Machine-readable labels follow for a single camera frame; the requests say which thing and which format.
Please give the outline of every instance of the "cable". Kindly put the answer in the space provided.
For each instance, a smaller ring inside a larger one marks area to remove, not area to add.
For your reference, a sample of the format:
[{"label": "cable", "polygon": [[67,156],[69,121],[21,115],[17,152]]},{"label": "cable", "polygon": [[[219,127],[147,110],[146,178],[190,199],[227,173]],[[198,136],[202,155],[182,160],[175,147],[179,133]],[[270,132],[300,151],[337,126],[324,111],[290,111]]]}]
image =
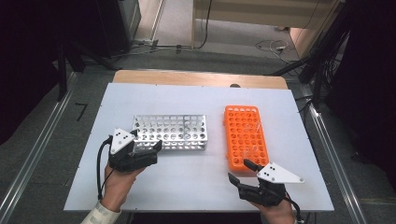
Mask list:
[{"label": "cable", "polygon": [[182,45],[157,45],[157,46],[153,46],[153,47],[155,47],[155,48],[158,47],[158,48],[163,48],[163,49],[168,49],[168,48],[170,48],[170,49],[174,49],[174,48],[176,48],[176,49],[189,49],[189,50],[201,49],[205,45],[206,40],[207,40],[207,33],[208,33],[207,26],[209,24],[209,16],[210,16],[211,8],[212,8],[212,2],[213,2],[213,0],[210,0],[210,2],[209,2],[209,8],[207,10],[206,24],[205,24],[205,39],[204,39],[204,42],[201,44],[200,47],[192,48],[191,46],[185,46],[185,45],[184,46],[182,46]]},{"label": "cable", "polygon": [[313,103],[314,103],[314,100],[313,100],[313,99],[309,99],[309,100],[305,103],[305,105],[303,106],[303,108],[301,108],[301,109],[298,111],[298,113],[301,113],[302,111],[304,112],[304,113],[303,113],[303,125],[304,125],[304,126],[305,126],[305,124],[306,124],[306,115],[308,114],[309,106],[311,106]]},{"label": "cable", "polygon": [[102,192],[103,192],[103,188],[105,187],[105,183],[107,182],[108,178],[113,174],[113,172],[116,170],[116,167],[117,167],[118,165],[119,165],[119,164],[117,163],[117,165],[114,166],[114,168],[111,170],[110,174],[108,174],[108,176],[106,176],[105,181],[103,182],[102,187],[100,188],[101,194],[102,194]]},{"label": "cable", "polygon": [[98,200],[103,199],[102,188],[101,188],[101,180],[100,180],[100,162],[102,158],[102,151],[105,145],[111,145],[113,141],[113,136],[109,136],[107,140],[105,140],[102,145],[99,147],[98,156],[96,159],[96,187],[98,189]]},{"label": "cable", "polygon": [[334,47],[332,47],[326,55],[325,61],[321,63],[318,70],[318,75],[322,76],[321,85],[327,91],[332,89],[332,78],[338,68],[338,63],[340,61],[336,60],[338,50],[344,44],[346,39],[349,37],[349,32],[345,31],[341,34],[341,37],[336,41]]},{"label": "cable", "polygon": [[275,43],[275,42],[280,42],[280,41],[283,41],[283,42],[285,42],[285,43],[287,44],[287,45],[285,46],[285,48],[289,45],[289,43],[288,43],[287,41],[284,41],[284,40],[271,41],[271,43],[270,43],[270,50],[271,50],[271,52],[272,52],[278,59],[282,60],[282,61],[285,62],[285,63],[291,63],[291,62],[289,62],[289,61],[284,60],[282,57],[280,57],[279,54],[282,53],[283,49],[279,52],[279,54],[276,54],[276,53],[274,52],[274,50],[273,50],[273,48],[272,48],[272,44]]},{"label": "cable", "polygon": [[294,101],[307,100],[307,99],[311,99],[312,97],[314,97],[314,96],[313,95],[302,96],[302,97],[299,97],[299,98],[295,98]]},{"label": "cable", "polygon": [[126,54],[120,54],[120,55],[116,55],[113,57],[123,57],[123,56],[128,56],[128,55],[140,55],[140,54],[147,54],[147,53],[152,53],[152,52],[156,52],[156,51],[160,51],[160,50],[165,50],[165,49],[178,49],[176,47],[159,47],[156,49],[151,49],[148,51],[142,51],[142,52],[136,52],[136,53],[126,53]]},{"label": "cable", "polygon": [[[265,42],[270,42],[270,46],[268,47],[268,49],[263,49],[263,48],[262,48],[261,43],[265,43]],[[272,44],[273,44],[273,43],[278,43],[278,42],[283,42],[283,43],[285,43],[285,45],[283,45],[283,46],[278,46],[278,48],[285,49],[285,48],[287,48],[287,47],[289,46],[289,42],[288,42],[288,41],[286,41],[286,40],[281,40],[281,39],[279,39],[279,40],[262,40],[262,41],[256,43],[254,46],[256,47],[256,49],[259,49],[259,50],[262,50],[262,51],[272,51],[272,50],[271,50]]]},{"label": "cable", "polygon": [[207,25],[209,24],[209,15],[210,15],[210,9],[211,9],[211,8],[212,8],[212,0],[210,0],[210,2],[209,2],[209,8],[208,8],[208,10],[207,10],[207,15],[206,15],[206,25],[205,25],[205,39],[204,39],[204,43],[202,43],[200,47],[195,48],[195,49],[201,49],[201,48],[205,45],[205,43],[206,43],[206,40],[207,40]]},{"label": "cable", "polygon": [[203,38],[203,34],[204,34],[204,27],[202,26],[202,24],[204,23],[204,11],[201,10],[201,22],[200,22],[200,27],[201,27],[201,40],[204,39]]},{"label": "cable", "polygon": [[303,30],[309,25],[309,23],[311,23],[312,18],[314,17],[315,12],[317,11],[317,8],[318,8],[318,5],[319,5],[319,1],[320,0],[317,1],[317,5],[315,6],[314,10],[312,11],[312,14],[311,14],[311,17],[309,18],[309,21],[306,23],[305,27],[298,34],[297,39],[296,39],[296,44],[298,43],[298,39],[300,38],[300,35],[303,32]]},{"label": "cable", "polygon": [[296,219],[297,219],[297,223],[304,223],[303,218],[301,217],[301,210],[300,210],[300,206],[291,199],[290,195],[286,192],[286,194],[288,195],[288,197],[284,197],[283,200],[293,204],[293,207],[296,209]]}]

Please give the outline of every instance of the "white sleeve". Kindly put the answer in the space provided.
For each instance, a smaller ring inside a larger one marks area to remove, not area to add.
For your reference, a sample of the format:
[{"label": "white sleeve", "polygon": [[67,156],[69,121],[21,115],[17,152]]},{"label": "white sleeve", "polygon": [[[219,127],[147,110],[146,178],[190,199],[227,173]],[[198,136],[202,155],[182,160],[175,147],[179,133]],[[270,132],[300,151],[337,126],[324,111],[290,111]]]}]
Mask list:
[{"label": "white sleeve", "polygon": [[121,212],[115,213],[103,207],[100,202],[84,218],[81,224],[114,224]]}]

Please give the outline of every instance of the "human hand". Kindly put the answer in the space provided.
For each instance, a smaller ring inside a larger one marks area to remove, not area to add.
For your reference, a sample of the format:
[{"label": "human hand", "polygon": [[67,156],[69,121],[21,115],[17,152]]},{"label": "human hand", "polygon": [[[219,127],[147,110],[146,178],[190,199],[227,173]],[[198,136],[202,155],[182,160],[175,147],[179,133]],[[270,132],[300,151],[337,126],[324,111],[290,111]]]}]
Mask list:
[{"label": "human hand", "polygon": [[[121,206],[126,201],[126,196],[131,190],[136,177],[145,169],[146,167],[128,173],[121,173],[114,170],[105,183],[105,195],[101,201],[102,206],[110,211],[119,212]],[[107,165],[105,176],[108,176],[111,171],[112,168]]]},{"label": "human hand", "polygon": [[260,209],[267,221],[271,224],[293,224],[294,216],[291,204],[286,200],[282,200],[279,205],[265,207],[261,204],[251,203]]}]

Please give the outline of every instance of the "table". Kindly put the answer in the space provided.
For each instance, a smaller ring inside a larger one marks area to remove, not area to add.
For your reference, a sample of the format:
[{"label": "table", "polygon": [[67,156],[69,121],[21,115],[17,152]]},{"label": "table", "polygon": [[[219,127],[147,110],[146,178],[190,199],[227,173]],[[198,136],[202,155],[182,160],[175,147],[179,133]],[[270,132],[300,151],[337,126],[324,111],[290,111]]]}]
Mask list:
[{"label": "table", "polygon": [[[235,83],[242,88],[228,88]],[[272,89],[259,89],[260,86]],[[260,97],[249,97],[251,94]],[[270,161],[296,171],[305,179],[304,184],[286,186],[290,195],[302,210],[332,211],[332,201],[298,109],[282,77],[154,70],[119,71],[108,85],[64,210],[88,211],[94,206],[97,150],[115,127],[130,131],[133,114],[176,113],[206,115],[206,151],[160,152],[158,163],[138,177],[122,209],[257,212],[250,203],[239,199],[236,187],[228,180],[222,127],[226,104],[253,104],[259,108]],[[104,152],[102,167],[106,159]],[[257,185],[253,175],[237,176],[243,183]]]},{"label": "table", "polygon": [[[210,20],[234,21],[290,27],[290,35],[301,58],[338,14],[340,0],[214,0]],[[194,0],[191,45],[195,20],[206,19],[209,0]]]}]

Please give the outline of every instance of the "floor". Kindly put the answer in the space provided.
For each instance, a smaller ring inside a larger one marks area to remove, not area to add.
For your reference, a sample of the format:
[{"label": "floor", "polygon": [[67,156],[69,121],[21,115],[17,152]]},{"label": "floor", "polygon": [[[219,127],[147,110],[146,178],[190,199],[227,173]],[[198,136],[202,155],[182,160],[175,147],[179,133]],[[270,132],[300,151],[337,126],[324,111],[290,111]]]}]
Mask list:
[{"label": "floor", "polygon": [[[145,2],[150,2],[157,15],[161,5],[160,1],[141,0],[140,2],[142,7]],[[163,12],[157,21],[156,32],[153,33],[148,29],[148,32],[140,33],[140,40],[150,41],[152,37],[152,39],[159,39],[160,45],[189,45],[191,21],[188,19],[188,8],[190,5],[191,1],[164,1]],[[178,18],[184,16],[184,19],[175,19],[176,15]],[[151,23],[147,22],[149,26],[152,25],[151,27],[155,23],[152,18],[155,17],[151,16]],[[202,32],[201,24],[205,24],[205,21],[196,22],[197,35]],[[195,38],[197,44],[201,43],[201,39],[198,37]],[[268,42],[263,42],[262,47],[257,48],[256,44],[264,40],[286,41],[289,43],[289,51],[278,54],[281,57],[279,59],[271,50],[268,50],[268,45],[264,45]],[[147,49],[134,49],[130,55],[114,58],[111,62],[125,69],[169,69],[263,75],[285,66],[287,63],[282,59],[286,61],[298,60],[290,36],[285,31],[278,31],[271,26],[258,27],[218,21],[209,21],[208,39],[205,47],[200,51],[186,50],[176,54],[173,49],[170,49],[150,54],[135,54],[144,51]],[[18,203],[11,208],[13,213],[6,219],[0,217],[2,218],[0,223],[6,223],[3,220],[8,220],[8,223],[76,223],[87,215],[87,213],[64,212],[64,202],[89,137],[106,84],[111,82],[114,77],[114,71],[108,71],[96,63],[87,62],[87,64],[83,74],[69,72],[72,74],[70,82],[73,81],[72,78],[75,79],[75,83],[71,85],[73,89],[70,90],[70,98],[65,104],[59,120],[56,120],[56,126],[51,131],[48,141],[43,143],[44,148],[39,155],[41,159],[32,171],[29,182],[23,186]],[[302,86],[296,78],[298,72],[300,69],[282,76],[287,80],[296,99],[304,96]],[[53,108],[58,106],[55,101],[57,92],[57,87],[49,92],[11,139],[0,146],[0,195],[2,201],[7,196],[8,187],[19,174],[29,153],[36,147],[36,140],[40,137],[40,132],[45,127]],[[303,108],[305,103],[305,100],[296,101],[299,108]],[[87,105],[87,107],[81,118],[78,119],[81,115],[81,104]],[[302,119],[305,120],[305,128],[317,154],[318,164],[323,178],[327,182],[335,208],[333,212],[316,213],[315,216],[311,214],[311,222],[316,217],[318,223],[395,223],[396,194],[384,173],[372,164],[351,160],[350,156],[354,153],[354,148],[350,144],[343,123],[332,114],[326,105],[321,105],[321,111],[333,147],[347,173],[365,220],[356,222],[349,213],[346,198],[343,197],[326,148],[322,144],[314,120],[307,112],[306,119],[302,113]],[[2,205],[0,215],[4,214],[3,209]],[[131,221],[132,218],[128,214],[123,214],[118,223],[131,223]]]}]

